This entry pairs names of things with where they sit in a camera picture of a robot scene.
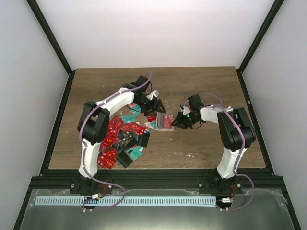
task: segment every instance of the wooden table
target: wooden table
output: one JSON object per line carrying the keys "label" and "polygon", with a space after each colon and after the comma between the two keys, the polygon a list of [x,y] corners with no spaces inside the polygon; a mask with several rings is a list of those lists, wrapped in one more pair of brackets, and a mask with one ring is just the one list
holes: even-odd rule
{"label": "wooden table", "polygon": [[[168,115],[175,117],[180,104],[201,92],[218,95],[224,107],[243,106],[248,111],[234,67],[77,69],[49,168],[79,168],[81,144],[77,124],[86,100],[107,98],[121,85],[136,81],[148,70],[153,73],[153,90],[160,92],[159,98]],[[201,98],[204,104],[218,103],[214,97]],[[131,113],[125,107],[116,114]],[[138,115],[137,121],[144,125],[146,118]],[[175,128],[173,132],[150,129],[147,148],[128,169],[215,168],[221,161],[223,149],[217,124],[207,122],[196,130]],[[239,167],[265,167],[257,141],[244,154]],[[117,164],[115,168],[124,169]]]}

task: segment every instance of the wooden tabletop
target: wooden tabletop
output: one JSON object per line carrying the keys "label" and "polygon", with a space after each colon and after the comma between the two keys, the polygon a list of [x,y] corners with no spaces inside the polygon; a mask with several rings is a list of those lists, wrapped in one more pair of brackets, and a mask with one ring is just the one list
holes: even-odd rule
{"label": "wooden tabletop", "polygon": [[[49,168],[79,168],[81,143],[77,124],[85,101],[107,98],[124,83],[136,81],[148,70],[153,73],[153,90],[160,92],[159,98],[168,115],[175,117],[180,104],[189,96],[202,92],[218,95],[224,107],[245,107],[248,112],[234,67],[77,69]],[[205,105],[219,102],[210,96],[201,96],[201,99]],[[116,114],[132,113],[124,107]],[[143,115],[138,115],[136,119],[141,125],[147,121]],[[215,168],[221,161],[224,146],[217,124],[207,122],[196,130],[149,131],[148,146],[128,169]],[[257,141],[246,151],[239,167],[265,167]],[[115,168],[124,169],[117,164]]]}

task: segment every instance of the perforated metal strip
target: perforated metal strip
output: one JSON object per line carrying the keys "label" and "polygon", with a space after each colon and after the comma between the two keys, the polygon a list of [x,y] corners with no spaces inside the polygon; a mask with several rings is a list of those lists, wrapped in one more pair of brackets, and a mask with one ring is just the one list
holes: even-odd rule
{"label": "perforated metal strip", "polygon": [[[37,196],[35,205],[80,206],[84,196]],[[98,201],[88,201],[90,206],[109,206],[118,202],[121,197],[106,196]],[[211,196],[128,196],[119,206],[198,206],[214,207],[216,198]]]}

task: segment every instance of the white wall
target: white wall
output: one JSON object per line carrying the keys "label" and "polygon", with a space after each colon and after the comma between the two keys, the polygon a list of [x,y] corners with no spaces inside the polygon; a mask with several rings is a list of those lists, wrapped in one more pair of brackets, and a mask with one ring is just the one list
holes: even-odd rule
{"label": "white wall", "polygon": [[307,2],[285,1],[243,73],[269,156],[307,229]]}
{"label": "white wall", "polygon": [[0,229],[14,227],[67,81],[25,0],[0,4]]}
{"label": "white wall", "polygon": [[38,0],[71,67],[236,66],[273,0]]}

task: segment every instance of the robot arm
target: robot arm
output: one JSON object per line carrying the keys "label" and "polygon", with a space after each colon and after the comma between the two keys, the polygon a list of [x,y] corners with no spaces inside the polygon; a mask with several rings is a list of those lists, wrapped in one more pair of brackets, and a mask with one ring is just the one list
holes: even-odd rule
{"label": "robot arm", "polygon": [[138,80],[134,83],[125,84],[121,87],[115,94],[106,98],[105,100],[99,102],[87,101],[84,104],[84,109],[78,123],[78,131],[81,130],[84,120],[88,114],[95,108],[97,105],[105,102],[99,109],[93,113],[93,117],[96,117],[96,120],[89,119],[84,126],[82,133],[82,157],[81,165],[79,167],[79,172],[84,177],[89,177],[85,171],[89,172],[91,176],[94,176],[97,173],[97,158],[99,154],[100,143],[106,137],[108,132],[108,124],[110,117],[122,107],[135,102],[141,108],[141,113],[148,115],[152,112],[158,111],[165,113],[165,108],[163,107],[162,101],[157,99],[159,92],[157,90],[151,92],[149,95],[145,94],[145,91],[150,84],[148,82],[144,87],[132,92],[125,92],[128,89],[135,88],[142,85],[147,81],[146,77],[140,76]]}
{"label": "robot arm", "polygon": [[180,106],[180,112],[172,125],[179,128],[192,128],[193,124],[207,121],[219,125],[222,143],[225,146],[222,160],[217,167],[221,178],[228,179],[235,175],[239,162],[251,143],[256,140],[256,134],[244,108],[227,108],[226,111],[233,117],[245,137],[245,147],[239,155],[242,147],[242,138],[226,114],[220,108],[212,105],[204,106],[199,95],[188,98],[190,109]]}

